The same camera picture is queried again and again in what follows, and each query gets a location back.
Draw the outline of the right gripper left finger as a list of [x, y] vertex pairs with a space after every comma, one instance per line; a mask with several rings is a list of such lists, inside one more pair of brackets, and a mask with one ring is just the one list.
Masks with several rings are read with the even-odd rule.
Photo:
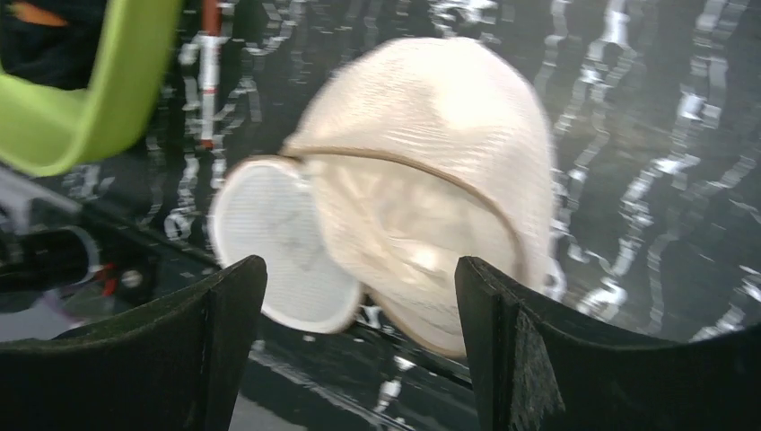
[[227, 429], [266, 286], [250, 256], [54, 339], [3, 343], [2, 429]]

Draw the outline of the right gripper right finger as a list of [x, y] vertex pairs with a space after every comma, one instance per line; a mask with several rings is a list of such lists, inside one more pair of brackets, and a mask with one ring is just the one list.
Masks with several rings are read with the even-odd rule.
[[692, 343], [623, 330], [459, 260], [459, 316], [484, 430], [757, 430], [760, 329]]

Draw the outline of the white bra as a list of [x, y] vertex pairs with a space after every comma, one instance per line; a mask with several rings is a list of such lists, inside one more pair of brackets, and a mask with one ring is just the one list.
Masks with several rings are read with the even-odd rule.
[[457, 185], [402, 164], [344, 156], [306, 161], [330, 255], [382, 297], [453, 313], [459, 258], [522, 262], [503, 221]]

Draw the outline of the round white mesh laundry bag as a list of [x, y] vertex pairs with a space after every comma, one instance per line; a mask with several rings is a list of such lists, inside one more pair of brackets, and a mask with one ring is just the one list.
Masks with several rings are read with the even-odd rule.
[[469, 38], [390, 40], [338, 70], [279, 155], [227, 175], [209, 240], [224, 267], [266, 261], [272, 321], [335, 333], [370, 297], [463, 357], [461, 257], [547, 289], [554, 164], [543, 107], [503, 58]]

